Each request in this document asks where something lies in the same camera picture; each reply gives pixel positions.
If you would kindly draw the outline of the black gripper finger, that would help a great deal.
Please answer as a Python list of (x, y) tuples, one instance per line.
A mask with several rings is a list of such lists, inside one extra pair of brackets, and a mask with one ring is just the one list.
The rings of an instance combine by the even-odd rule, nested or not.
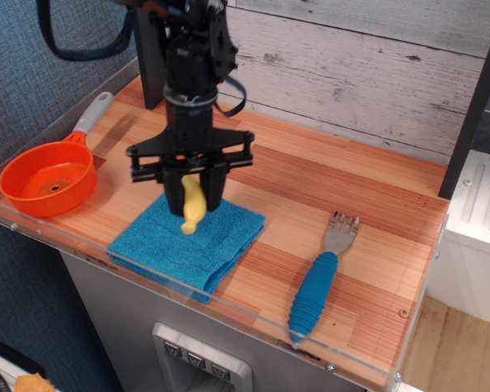
[(221, 204), (225, 187), (225, 163), (214, 163), (200, 173), (201, 186), (207, 201), (207, 210), (215, 211)]
[(181, 183), (182, 175), (166, 171), (163, 175), (165, 195), (171, 212), (177, 216), (183, 216), (185, 191)]

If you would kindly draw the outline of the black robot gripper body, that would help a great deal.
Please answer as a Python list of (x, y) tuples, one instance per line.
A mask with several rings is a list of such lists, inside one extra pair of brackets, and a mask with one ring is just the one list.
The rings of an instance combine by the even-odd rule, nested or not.
[(166, 98), (167, 126), (157, 136), (127, 148), (134, 182), (165, 181), (170, 172), (180, 176), (214, 168), (221, 163), (224, 173), (252, 165), (249, 131), (213, 126), (216, 99), (193, 102)]

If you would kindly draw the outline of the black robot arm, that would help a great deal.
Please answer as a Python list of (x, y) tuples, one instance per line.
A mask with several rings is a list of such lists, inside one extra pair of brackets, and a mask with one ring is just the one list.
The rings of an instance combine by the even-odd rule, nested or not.
[(127, 149), (135, 182), (156, 180), (170, 210), (181, 216), (183, 177), (198, 174), (207, 210), (216, 210), (231, 169), (252, 165), (253, 133), (216, 128), (217, 87), (236, 69), (238, 48), (229, 37), (225, 1), (125, 1), (142, 11), (157, 35), (164, 61), (167, 125), (157, 136)]

